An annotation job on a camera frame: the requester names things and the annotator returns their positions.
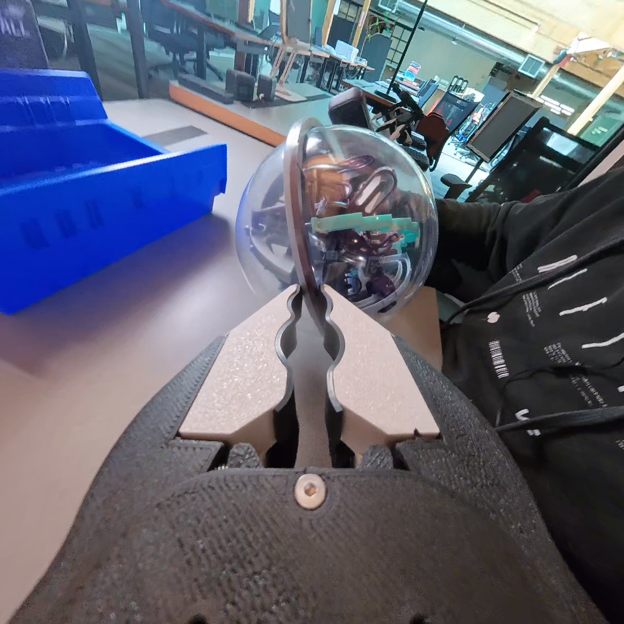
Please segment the wooden stand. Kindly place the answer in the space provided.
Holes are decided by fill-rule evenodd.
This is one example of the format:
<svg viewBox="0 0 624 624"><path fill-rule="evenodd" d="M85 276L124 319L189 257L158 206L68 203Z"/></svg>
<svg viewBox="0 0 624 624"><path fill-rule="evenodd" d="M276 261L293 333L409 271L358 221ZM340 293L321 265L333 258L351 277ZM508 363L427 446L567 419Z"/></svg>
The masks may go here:
<svg viewBox="0 0 624 624"><path fill-rule="evenodd" d="M286 81L298 55L311 54L312 1L280 1L281 43L269 77L277 79L275 95L289 103L301 103L304 96L286 88Z"/></svg>

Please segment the clear maze ball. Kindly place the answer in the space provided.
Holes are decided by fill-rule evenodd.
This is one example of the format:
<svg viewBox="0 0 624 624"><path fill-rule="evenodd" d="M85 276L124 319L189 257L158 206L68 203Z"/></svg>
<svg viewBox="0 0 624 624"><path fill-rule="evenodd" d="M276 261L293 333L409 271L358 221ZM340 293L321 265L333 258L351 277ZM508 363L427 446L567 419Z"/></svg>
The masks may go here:
<svg viewBox="0 0 624 624"><path fill-rule="evenodd" d="M439 237L431 185L388 138L353 125L296 122L241 196L236 249L254 292L300 285L320 312L331 287L388 324L426 282Z"/></svg>

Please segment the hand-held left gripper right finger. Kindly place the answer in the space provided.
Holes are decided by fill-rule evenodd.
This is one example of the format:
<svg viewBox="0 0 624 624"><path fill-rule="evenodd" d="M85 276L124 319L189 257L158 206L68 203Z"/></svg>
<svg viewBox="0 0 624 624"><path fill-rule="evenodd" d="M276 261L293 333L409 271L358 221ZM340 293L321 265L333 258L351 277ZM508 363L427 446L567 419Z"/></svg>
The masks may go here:
<svg viewBox="0 0 624 624"><path fill-rule="evenodd" d="M322 286L326 428L332 465L357 465L373 446L439 439L441 432L395 336L328 285Z"/></svg>

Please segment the black metal frame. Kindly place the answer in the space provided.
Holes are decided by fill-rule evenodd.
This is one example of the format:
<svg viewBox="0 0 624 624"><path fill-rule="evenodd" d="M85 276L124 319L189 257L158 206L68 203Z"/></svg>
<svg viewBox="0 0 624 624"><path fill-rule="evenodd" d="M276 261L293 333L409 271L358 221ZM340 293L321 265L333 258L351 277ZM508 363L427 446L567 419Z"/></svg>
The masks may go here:
<svg viewBox="0 0 624 624"><path fill-rule="evenodd" d="M479 202L532 200L575 188L623 146L623 129L603 146L539 121L484 181Z"/></svg>

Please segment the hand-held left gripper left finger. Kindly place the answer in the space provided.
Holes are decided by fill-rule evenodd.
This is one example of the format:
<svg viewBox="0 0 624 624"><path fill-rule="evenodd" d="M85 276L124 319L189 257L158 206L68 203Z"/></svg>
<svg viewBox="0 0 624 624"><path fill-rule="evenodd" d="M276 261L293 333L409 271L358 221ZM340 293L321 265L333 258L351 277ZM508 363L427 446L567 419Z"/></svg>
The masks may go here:
<svg viewBox="0 0 624 624"><path fill-rule="evenodd" d="M225 337L178 429L184 440L248 444L264 463L297 423L279 413L293 396L299 287L291 285Z"/></svg>

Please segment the flat black device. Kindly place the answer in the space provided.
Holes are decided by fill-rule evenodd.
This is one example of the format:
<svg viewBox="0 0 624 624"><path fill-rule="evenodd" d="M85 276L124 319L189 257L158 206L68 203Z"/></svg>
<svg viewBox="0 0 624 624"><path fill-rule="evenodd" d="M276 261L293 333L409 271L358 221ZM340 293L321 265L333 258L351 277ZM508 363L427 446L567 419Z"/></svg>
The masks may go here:
<svg viewBox="0 0 624 624"><path fill-rule="evenodd" d="M235 101L234 95L228 92L221 83L208 82L205 79L191 74L180 74L178 76L178 83L185 89L191 90L206 98L211 98L220 104L229 105Z"/></svg>

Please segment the red mesh office chair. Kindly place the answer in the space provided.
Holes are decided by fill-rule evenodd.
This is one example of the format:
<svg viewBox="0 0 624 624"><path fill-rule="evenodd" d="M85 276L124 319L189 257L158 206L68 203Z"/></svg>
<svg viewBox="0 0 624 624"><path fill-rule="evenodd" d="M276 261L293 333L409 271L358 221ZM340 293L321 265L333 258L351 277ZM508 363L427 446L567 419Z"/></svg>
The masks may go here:
<svg viewBox="0 0 624 624"><path fill-rule="evenodd" d="M474 113L477 102L446 92L430 113L422 118L416 133L424 138L429 171L437 167L444 145L455 131Z"/></svg>

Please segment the blue plastic bin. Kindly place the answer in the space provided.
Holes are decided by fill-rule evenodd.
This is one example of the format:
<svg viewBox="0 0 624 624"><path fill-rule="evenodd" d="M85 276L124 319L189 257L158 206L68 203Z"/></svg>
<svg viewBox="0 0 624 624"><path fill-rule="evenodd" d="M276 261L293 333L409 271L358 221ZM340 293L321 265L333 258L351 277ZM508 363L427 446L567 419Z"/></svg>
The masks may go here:
<svg viewBox="0 0 624 624"><path fill-rule="evenodd" d="M170 152L115 125L88 74L1 70L1 312L209 214L227 146Z"/></svg>

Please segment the grey desk orange edge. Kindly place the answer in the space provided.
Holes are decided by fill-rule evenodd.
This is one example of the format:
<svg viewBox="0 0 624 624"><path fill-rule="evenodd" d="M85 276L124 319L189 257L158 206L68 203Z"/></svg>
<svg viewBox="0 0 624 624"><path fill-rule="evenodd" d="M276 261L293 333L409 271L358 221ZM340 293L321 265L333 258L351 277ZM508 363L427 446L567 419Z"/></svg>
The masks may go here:
<svg viewBox="0 0 624 624"><path fill-rule="evenodd" d="M321 94L323 98L316 100L254 109L238 101L222 104L177 81L169 83L169 96L175 103L272 147L285 142L291 127L301 119L312 117L321 124L330 123L330 98L326 92Z"/></svg>

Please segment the black standing monitor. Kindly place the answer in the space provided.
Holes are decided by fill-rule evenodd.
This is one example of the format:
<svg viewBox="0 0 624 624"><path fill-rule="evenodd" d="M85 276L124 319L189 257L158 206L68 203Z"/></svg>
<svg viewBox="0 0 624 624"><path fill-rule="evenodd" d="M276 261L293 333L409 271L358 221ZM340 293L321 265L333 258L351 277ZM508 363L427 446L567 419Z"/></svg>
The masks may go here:
<svg viewBox="0 0 624 624"><path fill-rule="evenodd" d="M468 151L490 162L541 108L538 99L512 90L467 141Z"/></svg>

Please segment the dark brown office chair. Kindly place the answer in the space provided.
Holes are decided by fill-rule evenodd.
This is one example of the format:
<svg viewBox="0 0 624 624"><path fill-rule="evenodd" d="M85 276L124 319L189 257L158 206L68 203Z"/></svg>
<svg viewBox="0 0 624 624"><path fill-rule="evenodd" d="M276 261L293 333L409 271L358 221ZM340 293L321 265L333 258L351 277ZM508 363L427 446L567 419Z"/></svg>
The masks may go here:
<svg viewBox="0 0 624 624"><path fill-rule="evenodd" d="M333 125L350 125L372 130L366 95L359 87L351 87L333 96L328 115Z"/></svg>

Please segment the person's right forearm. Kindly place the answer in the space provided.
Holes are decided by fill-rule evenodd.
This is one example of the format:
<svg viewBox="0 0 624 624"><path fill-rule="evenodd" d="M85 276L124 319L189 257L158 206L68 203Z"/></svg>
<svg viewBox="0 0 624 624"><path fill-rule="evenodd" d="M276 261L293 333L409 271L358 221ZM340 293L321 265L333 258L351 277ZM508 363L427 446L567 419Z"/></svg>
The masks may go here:
<svg viewBox="0 0 624 624"><path fill-rule="evenodd" d="M528 258L540 238L541 202L469 203L436 199L439 241L426 286L468 299L484 292L472 274L492 285Z"/></svg>

